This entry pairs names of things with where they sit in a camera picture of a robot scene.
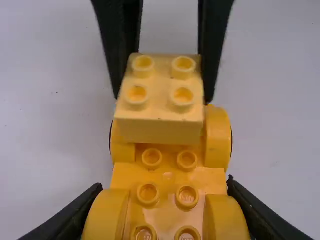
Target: toy brick stud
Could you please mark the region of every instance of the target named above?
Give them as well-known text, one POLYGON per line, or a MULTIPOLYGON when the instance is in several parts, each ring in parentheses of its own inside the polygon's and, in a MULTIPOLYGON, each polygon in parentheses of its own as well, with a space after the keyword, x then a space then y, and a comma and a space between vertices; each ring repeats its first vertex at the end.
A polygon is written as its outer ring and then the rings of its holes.
POLYGON ((179 86, 174 88, 170 94, 172 109, 177 113, 189 112, 194 105, 194 92, 188 86, 179 86))
POLYGON ((155 68, 154 60, 147 55, 136 57, 132 62, 133 75, 139 79, 149 78, 155 68))
POLYGON ((171 74, 175 79, 186 80, 196 69, 196 62, 187 56, 179 56, 172 61, 171 74))

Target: yellow duplo brick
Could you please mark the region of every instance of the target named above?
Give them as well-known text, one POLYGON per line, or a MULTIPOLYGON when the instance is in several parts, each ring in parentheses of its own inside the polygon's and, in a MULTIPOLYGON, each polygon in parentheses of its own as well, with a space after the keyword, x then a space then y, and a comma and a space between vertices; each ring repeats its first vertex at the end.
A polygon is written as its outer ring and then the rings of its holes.
POLYGON ((133 53, 114 119, 127 143, 194 145, 204 125, 199 55, 133 53))

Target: yellow wheel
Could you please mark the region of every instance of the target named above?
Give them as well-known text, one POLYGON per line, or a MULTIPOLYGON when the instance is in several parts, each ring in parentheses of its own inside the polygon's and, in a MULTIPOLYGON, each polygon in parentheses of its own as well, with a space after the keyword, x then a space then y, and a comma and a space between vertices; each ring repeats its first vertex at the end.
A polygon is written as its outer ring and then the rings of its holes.
POLYGON ((128 190, 103 190, 94 200, 82 240, 121 240, 126 223, 128 190))
POLYGON ((227 171, 232 151, 232 131, 227 112, 221 107, 205 107, 204 166, 227 171))

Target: white background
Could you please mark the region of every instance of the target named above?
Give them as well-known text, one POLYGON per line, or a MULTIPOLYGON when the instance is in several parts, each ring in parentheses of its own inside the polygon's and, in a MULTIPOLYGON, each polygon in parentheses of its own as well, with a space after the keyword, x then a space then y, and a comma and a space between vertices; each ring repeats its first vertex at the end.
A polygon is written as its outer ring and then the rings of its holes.
MULTIPOLYGON (((145 0, 141 52, 195 53, 196 0, 145 0)), ((237 0, 214 104, 228 174, 320 239, 320 1, 237 0)), ((0 0, 0 233, 14 240, 96 182, 115 100, 89 0, 0 0)))

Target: plastic toy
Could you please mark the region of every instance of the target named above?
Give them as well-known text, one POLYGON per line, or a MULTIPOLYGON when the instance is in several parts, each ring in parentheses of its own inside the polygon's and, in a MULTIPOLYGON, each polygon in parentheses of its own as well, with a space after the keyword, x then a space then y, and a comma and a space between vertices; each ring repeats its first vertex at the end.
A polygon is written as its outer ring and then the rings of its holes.
POLYGON ((204 105, 199 64, 198 55, 130 56, 111 129, 110 189, 94 201, 83 240, 250 239, 227 195, 230 122, 204 105))
POLYGON ((226 171, 210 105, 233 0, 199 0, 198 54, 139 53, 142 0, 92 0, 114 97, 110 187, 97 183, 22 240, 310 240, 226 171))

